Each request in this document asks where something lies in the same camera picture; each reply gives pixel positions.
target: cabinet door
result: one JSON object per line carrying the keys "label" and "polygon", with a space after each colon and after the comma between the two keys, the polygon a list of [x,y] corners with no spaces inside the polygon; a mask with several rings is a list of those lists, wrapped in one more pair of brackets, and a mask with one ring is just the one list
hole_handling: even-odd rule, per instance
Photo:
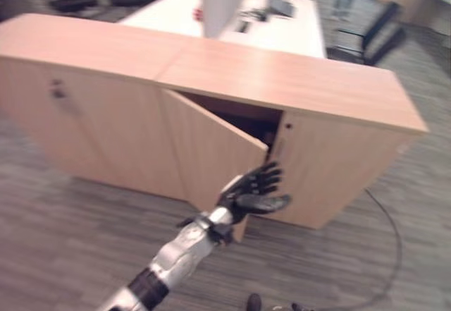
{"label": "cabinet door", "polygon": [[52,92],[45,67],[0,59],[0,107],[28,133],[58,168],[78,177],[112,183],[115,173],[85,135],[76,115]]}
{"label": "cabinet door", "polygon": [[371,184],[413,137],[363,122],[285,113],[271,158],[292,203],[268,216],[320,228]]}
{"label": "cabinet door", "polygon": [[53,67],[51,74],[118,174],[115,185],[185,199],[156,88],[95,72]]}
{"label": "cabinet door", "polygon": [[[268,147],[181,94],[161,96],[188,200],[209,211],[230,180],[264,162]],[[235,228],[237,239],[244,227]]]}

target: black cable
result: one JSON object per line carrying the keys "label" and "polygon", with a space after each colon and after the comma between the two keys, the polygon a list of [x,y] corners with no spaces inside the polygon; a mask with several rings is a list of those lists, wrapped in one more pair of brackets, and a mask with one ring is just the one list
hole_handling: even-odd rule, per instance
{"label": "black cable", "polygon": [[393,287],[393,283],[395,282],[397,275],[399,274],[401,267],[402,267],[402,238],[401,234],[396,226],[395,221],[388,213],[387,209],[382,205],[381,202],[379,202],[376,197],[370,192],[370,190],[365,189],[366,194],[381,208],[382,212],[387,216],[388,221],[390,222],[393,231],[395,232],[395,238],[396,238],[396,261],[395,265],[393,266],[392,273],[390,274],[387,283],[385,283],[382,291],[380,293],[375,294],[371,299],[367,300],[366,302],[362,302],[359,304],[349,305],[349,306],[338,306],[338,307],[325,307],[321,309],[316,309],[316,311],[350,311],[350,310],[357,310],[362,309],[364,307],[372,306],[376,304],[377,302],[384,299],[387,294],[390,292],[390,290]]}

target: robotic arm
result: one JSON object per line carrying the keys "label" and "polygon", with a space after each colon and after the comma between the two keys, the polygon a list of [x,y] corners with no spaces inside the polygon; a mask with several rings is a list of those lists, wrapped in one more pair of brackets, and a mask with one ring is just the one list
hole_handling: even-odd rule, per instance
{"label": "robotic arm", "polygon": [[288,205],[287,195],[268,196],[277,190],[281,173],[273,162],[234,178],[221,192],[212,212],[180,223],[182,230],[177,237],[97,311],[153,310],[217,245],[233,241],[233,224],[247,214],[269,214]]}

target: wooden cabinet top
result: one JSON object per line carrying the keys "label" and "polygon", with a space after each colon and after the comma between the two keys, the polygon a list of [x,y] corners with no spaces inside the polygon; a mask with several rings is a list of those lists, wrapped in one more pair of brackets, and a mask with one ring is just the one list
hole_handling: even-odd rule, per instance
{"label": "wooden cabinet top", "polygon": [[412,133],[427,131],[395,74],[369,66],[35,14],[0,25],[0,57],[157,81],[186,92]]}

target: person's foot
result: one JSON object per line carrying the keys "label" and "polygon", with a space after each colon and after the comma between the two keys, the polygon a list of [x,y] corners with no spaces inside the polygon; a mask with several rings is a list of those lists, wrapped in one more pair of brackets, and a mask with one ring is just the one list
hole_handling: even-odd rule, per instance
{"label": "person's foot", "polygon": [[253,293],[247,299],[246,311],[261,311],[260,295]]}

